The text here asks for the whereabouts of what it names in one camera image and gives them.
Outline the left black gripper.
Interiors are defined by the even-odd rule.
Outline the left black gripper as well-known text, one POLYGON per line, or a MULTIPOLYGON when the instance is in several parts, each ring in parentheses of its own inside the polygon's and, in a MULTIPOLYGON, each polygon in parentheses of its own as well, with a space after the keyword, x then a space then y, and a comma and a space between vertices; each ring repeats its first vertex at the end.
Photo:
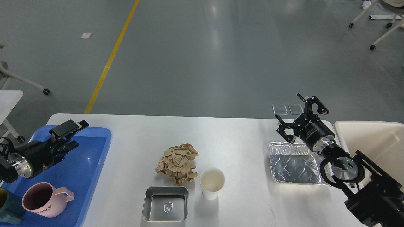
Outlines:
POLYGON ((32 141, 16 148, 9 155, 9 162, 16 170, 18 176, 32 179, 43 173, 54 165, 64 160, 65 155, 79 147, 79 143, 71 138, 79 131, 89 127, 85 120, 74 122, 68 120, 50 129, 52 142, 59 142, 51 145, 45 141, 32 141))

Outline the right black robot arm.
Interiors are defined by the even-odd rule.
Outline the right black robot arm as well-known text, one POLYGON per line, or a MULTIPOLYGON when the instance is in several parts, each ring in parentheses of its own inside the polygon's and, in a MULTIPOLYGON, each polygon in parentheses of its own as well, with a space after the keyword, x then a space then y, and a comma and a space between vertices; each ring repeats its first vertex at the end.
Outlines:
POLYGON ((277 133, 288 143, 296 138, 323 157, 319 172, 332 187, 347 196, 346 208, 365 226, 402 227, 402 185, 363 152, 351 156, 335 141, 335 134, 320 120, 329 110, 316 96, 297 96, 304 102, 301 115, 292 123, 279 115, 277 133))

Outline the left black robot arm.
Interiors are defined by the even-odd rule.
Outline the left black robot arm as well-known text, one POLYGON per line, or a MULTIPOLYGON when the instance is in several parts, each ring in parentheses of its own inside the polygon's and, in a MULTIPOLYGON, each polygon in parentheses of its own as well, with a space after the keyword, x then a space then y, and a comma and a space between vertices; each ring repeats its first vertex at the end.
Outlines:
POLYGON ((19 176, 32 179, 60 163, 70 151, 79 146, 72 137, 87 127, 89 123, 85 120, 68 120, 50 129, 48 140, 33 140, 18 148, 9 138, 3 137, 6 143, 1 143, 1 180, 12 183, 19 176))

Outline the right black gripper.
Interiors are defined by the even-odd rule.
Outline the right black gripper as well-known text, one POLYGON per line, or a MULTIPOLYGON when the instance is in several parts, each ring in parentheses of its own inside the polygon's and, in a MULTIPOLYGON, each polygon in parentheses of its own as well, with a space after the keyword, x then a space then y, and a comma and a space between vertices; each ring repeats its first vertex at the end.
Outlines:
POLYGON ((288 143, 294 144, 299 137, 313 152, 322 152, 324 148, 335 143, 335 134, 320 120, 320 115, 329 114, 329 109, 317 96, 297 96, 304 102, 303 113, 293 123, 284 122, 280 115, 275 115, 279 122, 278 134, 288 143), (317 113, 313 112, 313 105, 317 106, 317 113), (294 134, 286 134, 286 129, 294 130, 294 134))

